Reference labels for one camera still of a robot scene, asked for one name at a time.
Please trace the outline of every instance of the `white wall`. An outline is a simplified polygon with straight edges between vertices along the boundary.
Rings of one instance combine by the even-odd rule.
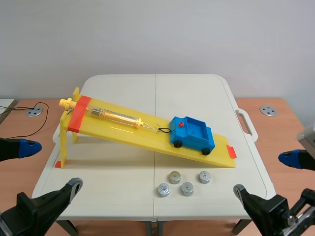
[[[214,73],[315,119],[314,0],[1,0],[0,97],[68,97],[98,74]]]

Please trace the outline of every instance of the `black wheel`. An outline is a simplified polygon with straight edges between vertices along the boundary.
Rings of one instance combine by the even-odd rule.
[[[203,149],[203,150],[201,151],[201,153],[202,153],[202,155],[207,156],[207,155],[209,155],[209,154],[211,153],[211,151],[210,151],[210,149]]]
[[[174,147],[181,148],[182,146],[183,146],[183,143],[181,141],[175,141],[174,142]]]

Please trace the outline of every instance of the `blue toy car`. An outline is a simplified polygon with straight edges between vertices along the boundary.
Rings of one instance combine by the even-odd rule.
[[[211,128],[190,117],[174,117],[169,124],[171,143],[176,148],[187,147],[209,155],[215,148]]]

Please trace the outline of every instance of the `red tape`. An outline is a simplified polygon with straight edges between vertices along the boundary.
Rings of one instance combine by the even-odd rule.
[[[87,105],[91,98],[86,96],[81,96],[79,101],[74,107],[74,111],[68,126],[68,130],[71,132],[79,133],[81,122],[86,111]]]
[[[55,168],[61,168],[61,162],[57,161],[57,163],[55,164]]]
[[[237,156],[236,156],[234,147],[231,147],[229,145],[226,145],[226,147],[227,147],[228,154],[230,155],[230,158],[235,159]]]

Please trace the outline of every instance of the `table leg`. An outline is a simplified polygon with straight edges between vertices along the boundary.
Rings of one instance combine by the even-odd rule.
[[[167,221],[158,221],[157,222],[157,235],[163,236],[164,223]]]
[[[153,228],[152,228],[152,222],[151,221],[144,221],[144,224],[146,226],[146,235],[147,236],[153,236]]]
[[[56,220],[57,224],[59,224],[68,234],[71,236],[78,236],[79,233],[74,225],[69,220]]]
[[[250,222],[252,222],[252,220],[240,220],[232,230],[232,233],[238,235]]]
[[[154,232],[157,232],[158,236],[163,236],[164,223],[166,222],[167,221],[144,221],[144,224],[146,226],[146,235],[153,236]]]

